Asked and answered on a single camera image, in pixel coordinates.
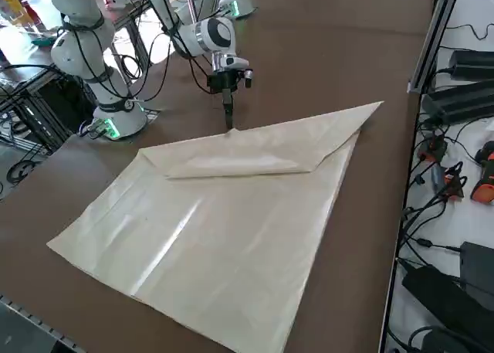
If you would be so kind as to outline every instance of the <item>brown table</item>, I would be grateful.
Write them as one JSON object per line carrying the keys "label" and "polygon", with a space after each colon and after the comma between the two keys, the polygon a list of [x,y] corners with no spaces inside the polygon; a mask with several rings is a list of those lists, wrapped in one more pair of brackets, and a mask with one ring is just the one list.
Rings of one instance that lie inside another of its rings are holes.
{"label": "brown table", "polygon": [[[237,128],[385,101],[360,134],[286,346],[287,352],[374,353],[418,110],[407,81],[432,0],[255,3],[259,10],[239,30],[255,83],[235,95]],[[142,97],[157,88],[162,68],[153,68]],[[227,351],[46,246],[139,147],[225,131],[221,101],[195,87],[187,62],[173,57],[168,76],[154,103],[164,111],[133,143],[72,137],[0,204],[0,290],[87,351]]]}

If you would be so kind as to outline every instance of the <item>beige plastic bag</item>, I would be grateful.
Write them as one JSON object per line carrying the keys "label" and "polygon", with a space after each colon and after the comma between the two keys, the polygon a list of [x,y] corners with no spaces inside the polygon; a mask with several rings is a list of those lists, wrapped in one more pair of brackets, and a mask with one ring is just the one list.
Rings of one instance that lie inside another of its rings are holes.
{"label": "beige plastic bag", "polygon": [[48,246],[233,351],[279,353],[378,106],[141,149]]}

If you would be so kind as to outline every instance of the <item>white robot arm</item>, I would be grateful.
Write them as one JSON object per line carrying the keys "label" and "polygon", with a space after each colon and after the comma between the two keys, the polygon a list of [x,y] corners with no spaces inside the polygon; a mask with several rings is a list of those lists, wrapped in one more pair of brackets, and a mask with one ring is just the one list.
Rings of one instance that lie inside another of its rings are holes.
{"label": "white robot arm", "polygon": [[65,73],[79,76],[91,88],[98,101],[93,116],[97,133],[112,140],[140,131],[147,116],[139,104],[128,97],[123,77],[103,60],[115,36],[115,28],[105,19],[96,0],[52,0],[68,18],[66,30],[52,48],[53,62]]}
{"label": "white robot arm", "polygon": [[232,128],[233,98],[240,79],[245,86],[252,84],[249,61],[236,55],[235,29],[226,17],[211,17],[191,25],[183,25],[170,6],[169,0],[150,0],[170,36],[175,49],[185,59],[212,53],[213,74],[208,77],[212,93],[221,93],[228,129]]}
{"label": "white robot arm", "polygon": [[[94,92],[98,108],[94,117],[107,129],[107,136],[119,139],[137,133],[147,118],[138,103],[129,97],[123,77],[105,64],[103,51],[114,38],[113,23],[105,19],[96,0],[52,0],[68,18],[66,31],[52,48],[53,62],[64,72],[81,77]],[[235,54],[235,30],[227,18],[210,18],[182,25],[169,0],[151,0],[151,4],[170,36],[177,52],[186,59],[212,53],[213,74],[208,77],[211,93],[222,93],[226,123],[232,127],[232,92],[240,79],[250,87],[249,62]]]}

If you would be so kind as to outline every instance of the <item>charger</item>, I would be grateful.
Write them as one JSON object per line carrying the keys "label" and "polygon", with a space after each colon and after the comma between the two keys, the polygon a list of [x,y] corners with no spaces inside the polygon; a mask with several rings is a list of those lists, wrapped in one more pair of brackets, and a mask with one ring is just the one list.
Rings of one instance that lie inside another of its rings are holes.
{"label": "charger", "polygon": [[494,79],[494,52],[455,50],[449,59],[449,68],[455,80]]}

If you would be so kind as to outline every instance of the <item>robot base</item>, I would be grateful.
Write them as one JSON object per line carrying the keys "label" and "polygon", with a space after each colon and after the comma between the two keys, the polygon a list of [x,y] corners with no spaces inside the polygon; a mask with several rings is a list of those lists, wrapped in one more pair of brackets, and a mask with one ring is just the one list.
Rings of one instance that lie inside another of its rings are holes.
{"label": "robot base", "polygon": [[93,116],[103,121],[107,130],[105,136],[112,141],[134,135],[147,124],[147,115],[136,102],[132,111],[105,112],[97,108]]}
{"label": "robot base", "polygon": [[250,15],[255,10],[252,0],[220,0],[218,6],[230,11],[225,16],[228,19],[239,19]]}

